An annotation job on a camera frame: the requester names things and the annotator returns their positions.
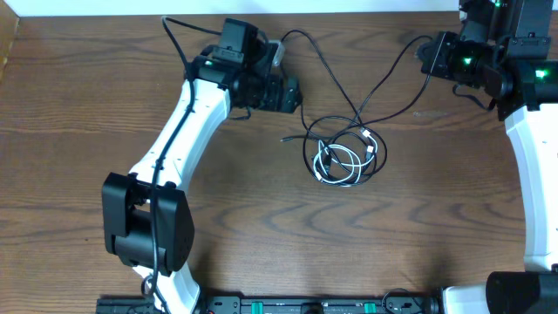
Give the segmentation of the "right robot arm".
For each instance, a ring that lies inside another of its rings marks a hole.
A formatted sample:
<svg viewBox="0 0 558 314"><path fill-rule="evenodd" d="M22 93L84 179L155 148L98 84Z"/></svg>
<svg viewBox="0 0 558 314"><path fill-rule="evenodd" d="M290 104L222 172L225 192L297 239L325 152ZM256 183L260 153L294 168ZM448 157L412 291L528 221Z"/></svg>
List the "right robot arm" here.
<svg viewBox="0 0 558 314"><path fill-rule="evenodd" d="M505 125L517 162L525 216L522 271L449 286L424 313L557 311L557 63L548 54L552 0L459 2L460 32L442 31L418 49L421 71L483 89Z"/></svg>

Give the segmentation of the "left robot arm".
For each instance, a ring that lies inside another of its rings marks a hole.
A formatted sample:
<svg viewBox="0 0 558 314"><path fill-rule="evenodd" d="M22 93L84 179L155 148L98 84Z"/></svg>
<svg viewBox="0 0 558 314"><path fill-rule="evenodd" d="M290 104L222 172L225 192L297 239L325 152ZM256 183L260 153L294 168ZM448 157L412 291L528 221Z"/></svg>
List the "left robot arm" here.
<svg viewBox="0 0 558 314"><path fill-rule="evenodd" d="M184 59L178 103L160 135L128 174L101 189L106 250L141 275L141 297L102 297L98 313L195 313L201 287L187 259L194 221L187 191L214 132L232 108L293 113L297 78L275 74L285 52L256 26L228 18L218 44Z"/></svg>

